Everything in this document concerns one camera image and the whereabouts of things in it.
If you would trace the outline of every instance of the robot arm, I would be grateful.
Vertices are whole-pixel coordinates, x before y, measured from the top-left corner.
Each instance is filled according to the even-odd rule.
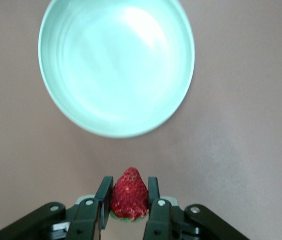
[[[110,214],[113,177],[104,177],[95,195],[80,197],[69,209],[50,202],[0,230],[0,240],[100,240]],[[149,219],[143,240],[248,240],[203,205],[181,210],[175,198],[160,196],[148,178]]]

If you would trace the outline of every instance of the strawberry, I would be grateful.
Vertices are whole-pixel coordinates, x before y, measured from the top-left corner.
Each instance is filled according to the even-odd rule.
[[[111,196],[111,208],[118,218],[136,220],[148,209],[148,191],[139,171],[128,168],[115,184]]]

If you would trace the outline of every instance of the beige surface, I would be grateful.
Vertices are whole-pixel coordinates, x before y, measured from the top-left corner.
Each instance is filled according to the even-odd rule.
[[[129,166],[181,207],[204,204],[252,240],[282,239],[282,1],[182,0],[195,73],[177,112],[131,139],[85,132],[54,105],[37,38],[48,0],[0,1],[0,229],[49,201],[71,207]],[[142,239],[111,220],[102,239]]]

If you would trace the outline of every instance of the light blue bowl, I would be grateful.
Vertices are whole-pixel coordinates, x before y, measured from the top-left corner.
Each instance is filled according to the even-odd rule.
[[[38,40],[55,104],[78,126],[110,138],[166,121],[188,90],[194,55],[177,0],[53,0]]]

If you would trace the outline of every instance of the screw head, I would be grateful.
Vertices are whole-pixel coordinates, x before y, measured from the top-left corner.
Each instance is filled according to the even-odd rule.
[[[85,202],[86,205],[90,206],[93,203],[93,200],[88,200]]]
[[[58,206],[52,206],[52,207],[50,207],[50,211],[51,211],[51,212],[56,211],[56,210],[58,210],[58,209],[59,209]]]
[[[198,214],[200,212],[200,209],[197,206],[191,207],[191,212],[194,214]]]
[[[159,205],[159,206],[164,206],[165,205],[165,201],[164,200],[158,200],[157,201],[157,204]]]
[[[153,233],[154,233],[154,235],[157,235],[157,236],[158,236],[158,235],[161,235],[162,232],[161,232],[160,230],[154,230]]]

